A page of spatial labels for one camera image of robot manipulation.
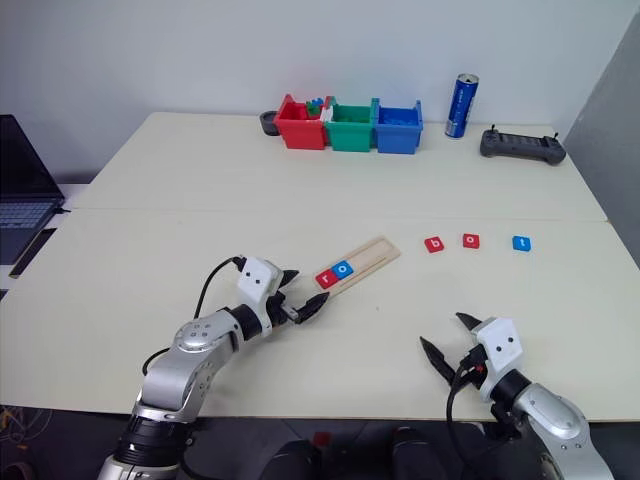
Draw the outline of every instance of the red letter tile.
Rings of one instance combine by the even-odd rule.
[[[424,241],[424,245],[427,247],[427,250],[429,250],[429,253],[435,253],[439,252],[440,250],[444,250],[444,244],[442,243],[442,240],[440,240],[440,237],[427,238]]]
[[[464,248],[480,248],[480,235],[465,233],[462,236],[462,246]]]
[[[338,280],[339,278],[335,273],[333,273],[331,269],[325,270],[324,272],[316,275],[316,282],[318,282],[318,284],[320,284],[320,286],[325,290],[336,283]]]

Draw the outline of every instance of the plastic bin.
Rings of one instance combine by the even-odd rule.
[[[334,97],[325,102],[322,118],[334,150],[368,152],[373,144],[372,107],[340,105]]]
[[[422,132],[422,107],[416,100],[413,108],[380,106],[380,99],[372,100],[375,141],[380,153],[416,153]]]
[[[309,115],[306,103],[296,103],[289,94],[285,95],[274,123],[287,148],[323,150],[328,142],[320,113]]]

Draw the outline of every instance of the laptop keyboard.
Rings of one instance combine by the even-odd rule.
[[[34,228],[52,202],[0,203],[0,228]]]

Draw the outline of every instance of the black cable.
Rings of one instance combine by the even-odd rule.
[[[460,439],[456,434],[453,423],[453,401],[456,398],[457,393],[461,389],[461,379],[462,374],[465,372],[465,367],[460,365],[458,370],[456,370],[455,375],[453,376],[453,381],[451,382],[451,390],[449,391],[449,396],[447,397],[447,430],[449,431],[449,436],[451,437],[451,443],[453,443],[453,448],[456,453],[462,460],[464,464],[464,468],[462,469],[462,473],[468,469],[471,470],[477,478],[484,478],[483,475],[476,469],[475,465],[473,465],[471,459],[467,456],[464,449],[462,448],[462,444],[460,443]]]
[[[149,358],[147,358],[144,363],[142,364],[142,374],[146,377],[147,376],[147,369],[149,367],[149,364],[156,358],[158,358],[160,355],[162,355],[163,353],[167,353],[169,351],[168,348],[163,348],[162,350],[158,350],[156,353],[154,353],[153,355],[151,355]]]
[[[222,267],[233,262],[234,259],[236,258],[238,257],[227,258],[224,262],[222,262],[220,265],[214,268],[213,271],[209,274],[209,276],[204,282],[204,285],[202,286],[202,291],[200,292],[200,298],[198,298],[198,305],[196,306],[196,312],[193,314],[194,320],[200,316],[200,309],[202,308],[202,302],[204,302],[204,296],[206,295],[207,288],[209,288],[209,284],[211,283],[211,280],[213,280],[213,277],[215,276],[215,274],[218,273],[222,269]]]
[[[231,262],[233,262],[236,265],[236,267],[238,267],[238,270],[242,271],[242,269],[244,268],[245,261],[246,261],[245,258],[240,256],[230,257],[213,269],[213,271],[209,274],[209,276],[205,280],[204,285],[202,286],[202,291],[200,292],[200,298],[198,298],[198,305],[196,306],[196,313],[193,315],[194,320],[200,316],[200,310],[202,309],[202,302],[204,302],[204,296],[206,295],[207,289],[209,288],[209,284],[211,283],[211,280],[213,279],[215,274],[218,273],[222,267],[224,267],[225,265]],[[168,348],[163,348],[162,350],[158,350],[156,353],[154,353],[149,358],[147,358],[144,364],[142,365],[142,374],[146,376],[149,364],[154,359],[158,358],[160,355],[168,351],[169,351]]]

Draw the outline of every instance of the green bin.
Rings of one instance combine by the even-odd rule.
[[[329,97],[329,108],[322,118],[334,150],[368,152],[373,145],[373,99],[368,107],[340,105]]]

